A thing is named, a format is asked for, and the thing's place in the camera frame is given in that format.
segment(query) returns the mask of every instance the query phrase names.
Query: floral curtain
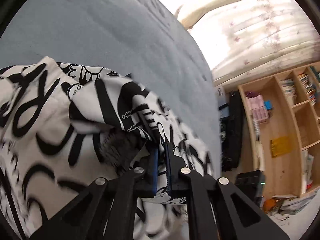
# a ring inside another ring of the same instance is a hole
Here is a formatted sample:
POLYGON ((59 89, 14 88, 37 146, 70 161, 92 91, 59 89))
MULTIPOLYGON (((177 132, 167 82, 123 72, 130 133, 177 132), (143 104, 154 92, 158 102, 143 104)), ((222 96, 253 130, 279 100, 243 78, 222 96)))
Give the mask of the floral curtain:
POLYGON ((188 31, 215 85, 320 60, 319 34, 294 0, 241 0, 208 12, 188 31))

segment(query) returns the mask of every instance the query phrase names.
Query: wooden shelf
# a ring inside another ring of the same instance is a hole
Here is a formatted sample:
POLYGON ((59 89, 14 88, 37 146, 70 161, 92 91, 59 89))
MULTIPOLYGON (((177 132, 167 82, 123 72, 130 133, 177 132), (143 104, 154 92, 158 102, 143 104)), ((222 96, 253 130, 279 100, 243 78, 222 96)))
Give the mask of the wooden shelf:
MULTIPOLYGON (((320 71, 320 62, 312 64, 320 71)), ((320 92, 320 84, 309 65, 284 71, 272 76, 258 79, 240 85, 239 91, 244 103, 247 117, 251 147, 253 168, 259 169, 260 163, 264 164, 266 184, 263 195, 271 198, 273 195, 294 194, 301 196, 305 191, 303 184, 304 171, 302 150, 308 149, 309 154, 315 157, 312 171, 313 187, 307 192, 320 187, 320 102, 313 106, 308 95, 298 78, 305 73, 310 81, 320 92), (296 88, 296 100, 294 105, 289 105, 281 88, 281 80, 292 78, 296 88), (258 152, 256 135, 252 123, 251 110, 245 100, 246 92, 254 91, 262 95, 264 101, 272 104, 271 116, 267 122, 259 124, 260 143, 263 154, 258 152), (287 136, 291 144, 291 152, 272 157, 270 141, 282 136, 287 136)))

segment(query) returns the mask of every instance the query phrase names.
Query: black and white shirt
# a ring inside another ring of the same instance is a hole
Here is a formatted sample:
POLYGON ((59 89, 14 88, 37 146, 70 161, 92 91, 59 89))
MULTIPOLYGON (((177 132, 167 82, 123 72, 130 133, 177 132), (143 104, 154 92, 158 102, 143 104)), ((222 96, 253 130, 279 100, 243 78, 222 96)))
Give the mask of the black and white shirt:
MULTIPOLYGON (((0 210, 27 239, 98 177, 114 179, 174 145, 186 166, 212 174, 203 141, 155 93, 113 70, 49 57, 0 70, 0 210)), ((139 199, 134 239, 161 239, 184 219, 158 166, 157 196, 139 199)))

